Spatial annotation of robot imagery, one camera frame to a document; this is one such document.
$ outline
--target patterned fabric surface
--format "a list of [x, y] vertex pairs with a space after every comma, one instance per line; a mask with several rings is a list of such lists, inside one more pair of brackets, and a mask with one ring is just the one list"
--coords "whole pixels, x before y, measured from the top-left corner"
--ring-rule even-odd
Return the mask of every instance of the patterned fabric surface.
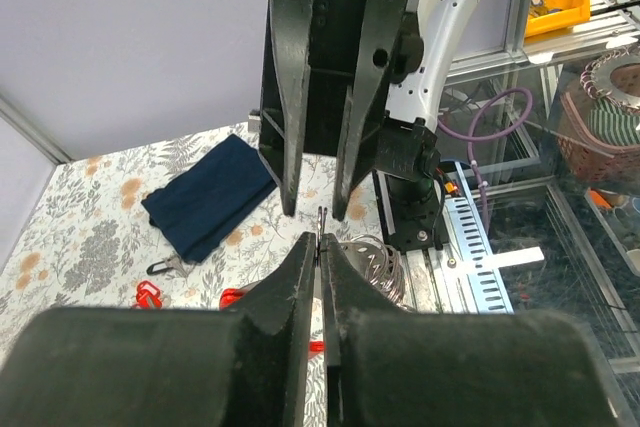
[[[49, 307], [135, 303], [146, 268], [172, 254], [140, 201], [231, 133], [257, 144], [243, 123], [60, 166], [0, 275], [0, 359]], [[331, 205], [334, 176], [334, 159], [305, 156], [295, 218], [282, 215], [276, 190], [202, 264], [186, 266], [184, 276], [173, 271], [152, 279], [164, 305], [216, 309], [223, 289], [266, 277], [302, 232], [315, 232], [318, 206]], [[381, 235], [370, 176], [354, 191], [345, 221], [329, 216], [326, 230], [339, 240]], [[319, 301], [311, 334], [322, 339]], [[325, 425], [322, 355], [309, 363], [304, 425]]]

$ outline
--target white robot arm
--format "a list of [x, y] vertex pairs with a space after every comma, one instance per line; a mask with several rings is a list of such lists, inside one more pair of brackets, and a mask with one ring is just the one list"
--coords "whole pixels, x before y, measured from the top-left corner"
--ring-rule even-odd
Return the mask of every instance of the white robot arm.
[[374, 168], [433, 175], [442, 87], [478, 1], [269, 0], [260, 154], [285, 214], [295, 212], [303, 152], [337, 158], [339, 220]]

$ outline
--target dark blue towel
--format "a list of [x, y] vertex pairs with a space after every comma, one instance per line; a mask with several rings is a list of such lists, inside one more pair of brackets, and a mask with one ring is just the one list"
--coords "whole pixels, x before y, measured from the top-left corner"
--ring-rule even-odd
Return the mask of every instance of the dark blue towel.
[[258, 152], [230, 135], [142, 205], [183, 261], [202, 262], [275, 187]]

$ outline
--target gray wall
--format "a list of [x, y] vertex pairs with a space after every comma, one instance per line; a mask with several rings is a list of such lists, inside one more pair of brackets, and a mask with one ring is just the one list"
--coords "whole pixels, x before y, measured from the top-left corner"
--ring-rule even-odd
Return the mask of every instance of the gray wall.
[[0, 118], [0, 272], [42, 193], [53, 164]]
[[[0, 94], [76, 159], [244, 120], [266, 1], [0, 0]], [[502, 42], [507, 5], [483, 0], [463, 52]]]

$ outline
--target purple cable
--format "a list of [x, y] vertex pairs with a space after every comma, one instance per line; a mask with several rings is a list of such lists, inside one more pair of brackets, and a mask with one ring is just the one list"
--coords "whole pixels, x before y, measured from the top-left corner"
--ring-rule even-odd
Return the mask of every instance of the purple cable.
[[[524, 111], [522, 112], [522, 115], [518, 118], [518, 120], [516, 120], [511, 126], [507, 127], [504, 130], [501, 130], [500, 132], [496, 132], [495, 134], [485, 135], [483, 137], [474, 137], [473, 134], [476, 130], [476, 126], [478, 125], [480, 118], [484, 115], [487, 109], [491, 108], [498, 100], [511, 94], [523, 94], [527, 99], [527, 105], [525, 106]], [[522, 124], [524, 124], [524, 121], [527, 120], [527, 117], [529, 117], [531, 110], [533, 110], [533, 95], [531, 95], [531, 91], [524, 87], [514, 87], [513, 89], [505, 90], [504, 92], [496, 95], [493, 99], [489, 100], [486, 104], [484, 104], [482, 108], [480, 108], [480, 110], [478, 110], [476, 115], [473, 117], [473, 120], [471, 121], [468, 135], [463, 135], [463, 134], [459, 134], [458, 132], [454, 132], [449, 127], [447, 127], [442, 122], [440, 122], [440, 120], [438, 120], [438, 127], [445, 134], [449, 135], [450, 137], [453, 137], [454, 139], [463, 140], [467, 142], [467, 157], [469, 158], [469, 163], [471, 164], [471, 170], [473, 170], [473, 173], [476, 176], [476, 181], [478, 182], [478, 191], [480, 192], [480, 201], [482, 203], [482, 224], [484, 225], [484, 229], [487, 233], [489, 232], [489, 204], [487, 202], [487, 192], [486, 192], [487, 186], [482, 180], [482, 176], [480, 175], [480, 170], [478, 169], [478, 163], [476, 162], [475, 154], [473, 152], [473, 144], [476, 142], [487, 142], [490, 140], [497, 140], [509, 135], [511, 132], [513, 132]]]

